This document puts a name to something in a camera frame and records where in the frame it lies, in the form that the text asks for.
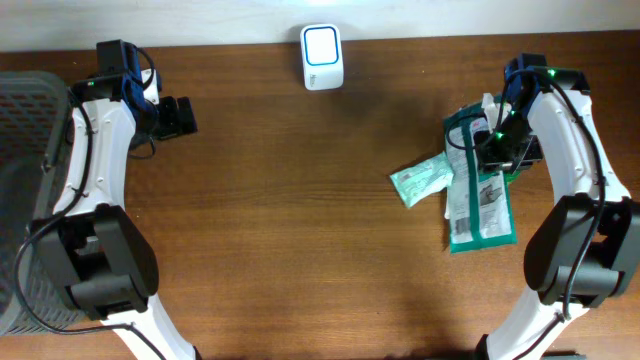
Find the green 3M cloth package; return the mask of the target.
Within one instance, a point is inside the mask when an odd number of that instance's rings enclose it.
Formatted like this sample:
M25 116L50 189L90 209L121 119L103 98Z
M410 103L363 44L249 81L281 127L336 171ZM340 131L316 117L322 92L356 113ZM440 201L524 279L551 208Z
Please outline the green 3M cloth package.
M504 174L481 174L471 149L478 143L473 137L488 129L481 102L460 109L444 121L445 153L454 171L445 209L453 254L517 242Z

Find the green lid glass jar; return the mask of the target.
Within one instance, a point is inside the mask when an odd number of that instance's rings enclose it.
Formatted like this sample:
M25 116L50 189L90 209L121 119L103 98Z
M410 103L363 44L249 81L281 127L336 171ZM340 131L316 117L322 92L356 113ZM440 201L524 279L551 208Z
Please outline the green lid glass jar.
M521 174L520 170L517 170L513 173L504 173L504 179L506 181L506 184L511 185L513 182L515 182L518 179L520 174Z

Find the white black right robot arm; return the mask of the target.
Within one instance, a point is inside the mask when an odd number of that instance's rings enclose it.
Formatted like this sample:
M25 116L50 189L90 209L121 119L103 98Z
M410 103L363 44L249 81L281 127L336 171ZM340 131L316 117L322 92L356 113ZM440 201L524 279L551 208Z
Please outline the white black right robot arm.
M554 206L527 244L526 287L479 342L481 359L541 359L576 319L622 295L639 265L639 204L613 170L583 72L523 53L504 68L496 115L474 136L481 173L545 161Z

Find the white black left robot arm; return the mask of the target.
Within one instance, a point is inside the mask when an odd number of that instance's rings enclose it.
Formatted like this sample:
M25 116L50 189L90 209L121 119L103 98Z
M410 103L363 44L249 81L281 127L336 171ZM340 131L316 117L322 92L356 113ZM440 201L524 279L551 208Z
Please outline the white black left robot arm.
M134 149L197 132L188 98L161 96L147 52L123 40L96 45L98 70L74 84L71 161L51 218L25 242L63 303L113 331L139 359L197 359L167 314L151 245L125 211L126 165Z

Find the teal wet wipes pack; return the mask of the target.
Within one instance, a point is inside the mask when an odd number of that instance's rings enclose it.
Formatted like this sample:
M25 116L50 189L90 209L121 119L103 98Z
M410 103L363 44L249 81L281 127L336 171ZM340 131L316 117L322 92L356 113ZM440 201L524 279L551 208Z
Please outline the teal wet wipes pack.
M453 182L454 171L445 152L390 176L400 199L411 208L425 197L440 192Z

